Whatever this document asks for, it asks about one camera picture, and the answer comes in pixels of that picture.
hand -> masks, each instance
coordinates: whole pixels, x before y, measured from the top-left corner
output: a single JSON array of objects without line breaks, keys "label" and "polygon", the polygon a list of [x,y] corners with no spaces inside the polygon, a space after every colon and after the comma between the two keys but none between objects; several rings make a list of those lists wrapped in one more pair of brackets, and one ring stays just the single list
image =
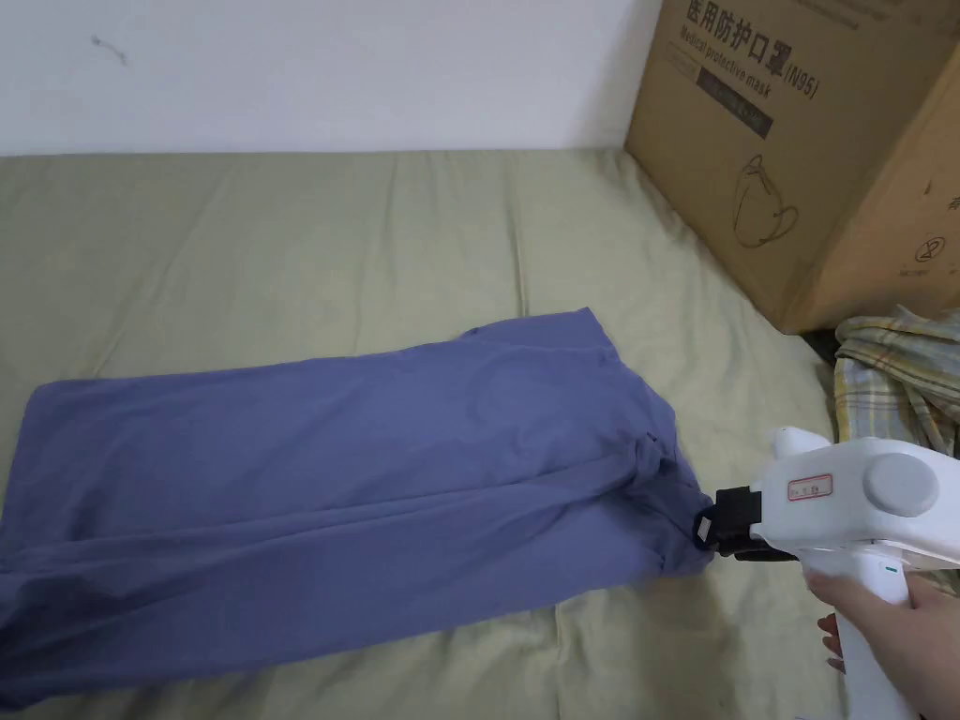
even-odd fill
[{"label": "hand", "polygon": [[[913,608],[890,605],[855,580],[813,574],[810,591],[846,617],[870,643],[874,657],[907,703],[927,720],[960,718],[960,599],[928,581],[906,576]],[[836,616],[817,622],[824,645],[844,671]]]}]

device handle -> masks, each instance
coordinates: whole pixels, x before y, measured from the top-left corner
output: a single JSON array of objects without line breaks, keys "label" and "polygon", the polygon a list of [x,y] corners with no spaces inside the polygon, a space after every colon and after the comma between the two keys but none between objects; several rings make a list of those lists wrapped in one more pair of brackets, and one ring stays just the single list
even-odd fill
[{"label": "device handle", "polygon": [[[892,605],[909,607],[910,591],[898,557],[869,550],[817,551],[804,554],[804,566],[825,575],[846,575]],[[846,617],[837,614],[840,646],[847,668],[847,702],[850,720],[917,720],[918,713],[897,692],[862,634]]]}]

yellow plaid fabric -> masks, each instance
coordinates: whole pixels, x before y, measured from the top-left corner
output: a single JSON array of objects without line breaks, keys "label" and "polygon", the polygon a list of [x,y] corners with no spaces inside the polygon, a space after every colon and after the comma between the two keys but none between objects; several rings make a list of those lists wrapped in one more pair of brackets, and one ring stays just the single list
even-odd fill
[{"label": "yellow plaid fabric", "polygon": [[898,308],[837,327],[840,440],[906,440],[960,455],[960,310],[940,321]]}]

mattress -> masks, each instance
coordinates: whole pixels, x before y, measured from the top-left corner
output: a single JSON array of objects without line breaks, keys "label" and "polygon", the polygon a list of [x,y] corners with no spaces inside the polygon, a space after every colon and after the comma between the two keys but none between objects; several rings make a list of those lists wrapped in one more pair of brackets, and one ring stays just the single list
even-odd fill
[{"label": "mattress", "polygon": [[[705,492],[749,483],[772,428],[832,434],[827,366],[620,152],[5,159],[3,480],[40,383],[377,352],[584,306],[676,409]],[[24,717],[829,716],[824,611],[795,564],[718,559],[696,578]]]}]

mask illustration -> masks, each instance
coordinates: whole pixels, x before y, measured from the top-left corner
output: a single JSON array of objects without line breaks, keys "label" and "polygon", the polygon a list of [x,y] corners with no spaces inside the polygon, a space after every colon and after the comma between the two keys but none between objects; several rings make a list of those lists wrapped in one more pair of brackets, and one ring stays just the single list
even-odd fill
[{"label": "mask illustration", "polygon": [[766,168],[763,156],[751,159],[736,181],[733,198],[733,233],[744,248],[759,248],[782,238],[797,225],[800,211],[783,206],[783,197]]}]

